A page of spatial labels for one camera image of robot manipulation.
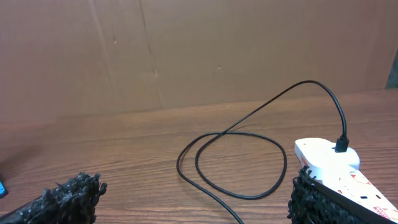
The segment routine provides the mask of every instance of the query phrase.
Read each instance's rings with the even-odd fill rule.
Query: blue object
[[[7,190],[4,187],[4,185],[2,184],[2,182],[0,182],[0,198],[4,197],[7,195]]]

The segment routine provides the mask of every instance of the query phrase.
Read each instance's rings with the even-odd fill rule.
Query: brown cardboard
[[[385,1],[0,2],[0,123],[384,88]],[[302,86],[286,97],[324,94]]]

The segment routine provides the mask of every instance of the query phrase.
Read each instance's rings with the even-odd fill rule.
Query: wood grain surface
[[[398,206],[398,91],[350,93],[338,99],[361,171]],[[191,140],[228,127],[262,102],[1,124],[0,171],[9,195],[0,199],[0,215],[83,171],[99,172],[109,186],[97,206],[96,223],[235,223],[217,202],[177,174],[175,161]],[[269,136],[285,147],[287,173],[272,195],[240,200],[206,185],[195,170],[198,145],[185,156],[183,172],[224,200],[246,223],[289,223],[287,203],[300,169],[294,141],[307,137],[335,141],[341,123],[333,102],[326,94],[278,100],[237,129]],[[219,186],[255,195],[276,182],[282,161],[279,149],[269,142],[225,136],[204,151],[200,167]]]

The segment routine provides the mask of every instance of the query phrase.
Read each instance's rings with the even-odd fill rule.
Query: black textured material
[[[95,206],[106,192],[100,175],[80,173],[53,190],[44,190],[38,199],[0,217],[0,224],[91,224]]]
[[[289,201],[289,215],[293,224],[365,224],[349,211],[321,194],[312,184],[311,177],[304,167],[299,176],[293,179],[292,199]]]

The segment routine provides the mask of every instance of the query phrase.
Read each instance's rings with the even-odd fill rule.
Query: black cable
[[[346,140],[346,145],[348,147],[348,139],[347,139],[347,125],[346,125],[346,118],[344,116],[343,110],[341,109],[340,104],[338,103],[338,100],[336,99],[336,96],[322,83],[317,82],[317,81],[313,81],[313,80],[307,80],[307,81],[302,81],[299,83],[296,83],[294,85],[292,85],[291,87],[289,87],[288,89],[284,90],[282,93],[279,93],[277,96],[273,97],[271,100],[269,100],[267,103],[264,103],[263,105],[261,105],[260,107],[258,107],[257,109],[255,109],[254,111],[250,112],[248,115],[246,115],[244,118],[240,119],[239,121],[237,121],[236,123],[234,123],[233,125],[231,125],[229,128],[225,129],[222,132],[213,132],[213,133],[206,133],[203,134],[199,137],[197,137],[195,140],[193,140],[190,144],[188,144],[185,149],[180,153],[180,155],[178,156],[177,159],[177,172],[178,174],[180,174],[180,176],[186,180],[188,183],[192,184],[193,186],[195,186],[196,188],[198,188],[199,190],[203,191],[204,193],[206,193],[207,195],[209,195],[210,197],[212,197],[214,200],[216,200],[218,203],[220,203],[220,205],[222,205],[225,209],[227,209],[227,211],[229,211],[230,214],[232,214],[232,216],[236,219],[236,221],[238,221],[238,223],[243,224],[243,221],[239,218],[239,216],[231,209],[228,207],[227,204],[225,204],[221,199],[219,199],[217,196],[215,196],[214,194],[212,194],[211,192],[209,192],[208,190],[204,189],[203,187],[201,187],[200,185],[196,184],[194,181],[190,180],[188,177],[186,177],[185,175],[182,174],[181,170],[180,170],[180,160],[182,158],[182,156],[188,152],[188,150],[200,139],[202,139],[203,137],[209,136],[209,135],[216,135],[215,137],[211,138],[209,141],[207,141],[204,145],[202,145],[201,148],[199,148],[196,157],[195,157],[195,166],[197,168],[197,171],[199,173],[199,175],[202,177],[202,179],[210,184],[212,187],[214,187],[216,190],[219,190],[220,192],[223,192],[224,194],[230,195],[232,197],[236,197],[236,198],[241,198],[241,199],[246,199],[246,200],[255,200],[255,199],[260,199],[263,197],[266,197],[268,195],[270,195],[271,193],[273,193],[274,190],[276,190],[279,185],[282,183],[285,174],[286,174],[286,168],[287,168],[287,158],[286,158],[286,152],[285,149],[276,141],[274,141],[273,139],[269,138],[269,137],[265,137],[262,136],[260,134],[255,134],[255,133],[249,133],[249,132],[240,132],[240,131],[230,131],[232,128],[234,128],[236,125],[238,125],[240,122],[244,121],[246,118],[250,117],[252,114],[254,114],[255,112],[261,110],[263,107],[267,106],[269,103],[271,103],[272,101],[276,100],[278,97],[282,96],[284,93],[286,93],[287,91],[293,89],[294,87],[304,84],[304,83],[313,83],[313,84],[317,84],[318,86],[322,87],[332,98],[332,100],[335,102],[335,105],[337,107],[337,110],[340,114],[340,118],[341,118],[341,123],[343,125],[343,133],[340,137],[340,139],[345,139]],[[209,179],[207,179],[205,177],[205,175],[201,172],[200,168],[199,168],[199,157],[200,154],[203,152],[203,150],[205,150],[211,143],[213,143],[215,140],[219,139],[220,137],[222,137],[225,134],[237,134],[237,135],[245,135],[245,136],[254,136],[257,138],[262,138],[264,140],[270,141],[272,143],[274,143],[276,146],[279,147],[279,149],[282,151],[282,154],[284,156],[284,168],[282,170],[282,173],[280,174],[280,177],[278,179],[278,181],[275,183],[274,186],[272,186],[269,190],[267,190],[266,192],[259,194],[259,195],[255,195],[255,196],[245,196],[245,195],[238,195],[232,192],[229,192],[219,186],[217,186],[216,184],[214,184],[213,182],[211,182]]]

